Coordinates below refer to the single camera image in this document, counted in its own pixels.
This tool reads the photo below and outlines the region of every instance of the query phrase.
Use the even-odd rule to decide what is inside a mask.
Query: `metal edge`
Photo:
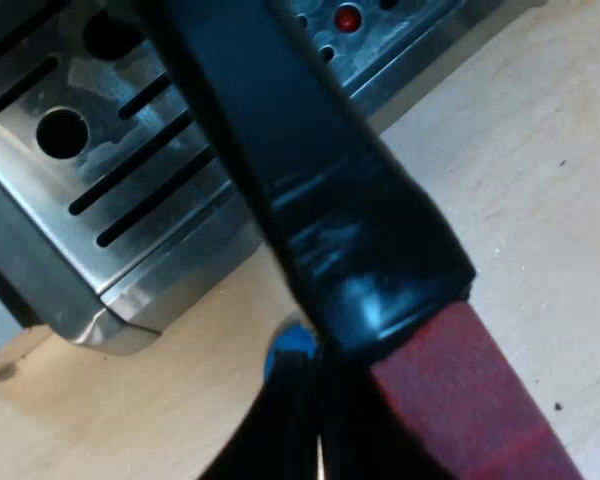
[[[125,321],[164,330],[262,243],[243,198],[233,189],[221,205],[185,223],[101,300]]]
[[[463,2],[358,90],[349,92],[376,131],[392,125],[492,37],[546,0],[505,0],[496,6],[493,3]]]
[[[159,336],[108,311],[1,186],[0,274],[41,320],[76,345],[129,354]]]

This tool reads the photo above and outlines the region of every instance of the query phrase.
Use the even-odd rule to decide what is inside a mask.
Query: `blue object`
[[[264,379],[267,380],[273,370],[276,352],[305,352],[309,358],[316,353],[316,340],[301,323],[293,323],[282,330],[269,347],[264,363]]]

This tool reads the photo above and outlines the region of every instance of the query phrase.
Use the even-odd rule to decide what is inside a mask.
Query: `wooden countertop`
[[[528,12],[382,138],[448,216],[480,271],[473,305],[600,479],[600,0]],[[263,247],[135,356],[47,338],[0,375],[0,479],[195,478],[293,311]]]

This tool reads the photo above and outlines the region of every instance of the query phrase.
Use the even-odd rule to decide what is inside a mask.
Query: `red wooden handle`
[[[582,478],[466,303],[446,307],[372,374],[405,428],[457,478]]]

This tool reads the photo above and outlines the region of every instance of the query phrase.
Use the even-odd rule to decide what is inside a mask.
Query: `black plastic grip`
[[[284,5],[136,8],[328,347],[373,359],[468,291],[449,225]]]

